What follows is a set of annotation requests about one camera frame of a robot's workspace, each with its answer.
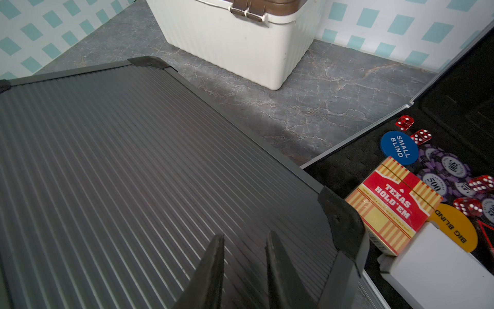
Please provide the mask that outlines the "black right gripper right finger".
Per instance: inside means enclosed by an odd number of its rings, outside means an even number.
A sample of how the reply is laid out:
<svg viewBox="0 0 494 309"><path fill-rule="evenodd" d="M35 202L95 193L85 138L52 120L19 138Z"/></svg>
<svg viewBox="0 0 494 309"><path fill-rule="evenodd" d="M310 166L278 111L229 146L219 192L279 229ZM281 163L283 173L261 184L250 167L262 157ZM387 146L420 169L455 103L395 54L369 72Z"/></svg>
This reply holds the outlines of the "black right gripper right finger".
<svg viewBox="0 0 494 309"><path fill-rule="evenodd" d="M317 308L307 293L277 233L271 230L266 242L270 308Z"/></svg>

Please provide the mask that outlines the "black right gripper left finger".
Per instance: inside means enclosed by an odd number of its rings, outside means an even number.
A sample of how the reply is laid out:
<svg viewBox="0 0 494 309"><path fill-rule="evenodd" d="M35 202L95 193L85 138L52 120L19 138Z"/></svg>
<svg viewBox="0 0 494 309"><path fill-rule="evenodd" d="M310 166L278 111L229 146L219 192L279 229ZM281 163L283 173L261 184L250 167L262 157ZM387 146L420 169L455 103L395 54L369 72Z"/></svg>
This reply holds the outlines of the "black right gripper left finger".
<svg viewBox="0 0 494 309"><path fill-rule="evenodd" d="M221 308L224 264L225 238L216 234L173 308Z"/></svg>

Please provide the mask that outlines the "large black poker case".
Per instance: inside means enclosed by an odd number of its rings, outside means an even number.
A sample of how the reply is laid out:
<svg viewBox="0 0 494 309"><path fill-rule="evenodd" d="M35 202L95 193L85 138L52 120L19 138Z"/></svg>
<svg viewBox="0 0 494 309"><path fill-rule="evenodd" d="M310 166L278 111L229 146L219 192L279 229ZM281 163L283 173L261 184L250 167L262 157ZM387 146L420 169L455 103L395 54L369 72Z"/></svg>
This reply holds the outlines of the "large black poker case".
<svg viewBox="0 0 494 309"><path fill-rule="evenodd" d="M1 81L1 307L189 307L214 251L221 308L351 308L355 211L157 57Z"/></svg>

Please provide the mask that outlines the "small silver poker case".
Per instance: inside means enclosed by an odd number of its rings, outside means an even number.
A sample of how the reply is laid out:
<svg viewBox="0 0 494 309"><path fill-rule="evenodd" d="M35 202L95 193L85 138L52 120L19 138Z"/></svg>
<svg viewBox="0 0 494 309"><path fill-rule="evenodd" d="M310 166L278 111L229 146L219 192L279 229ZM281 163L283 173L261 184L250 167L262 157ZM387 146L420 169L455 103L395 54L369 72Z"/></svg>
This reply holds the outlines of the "small silver poker case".
<svg viewBox="0 0 494 309"><path fill-rule="evenodd" d="M410 104L304 170L364 222L373 308L492 308L493 26Z"/></svg>

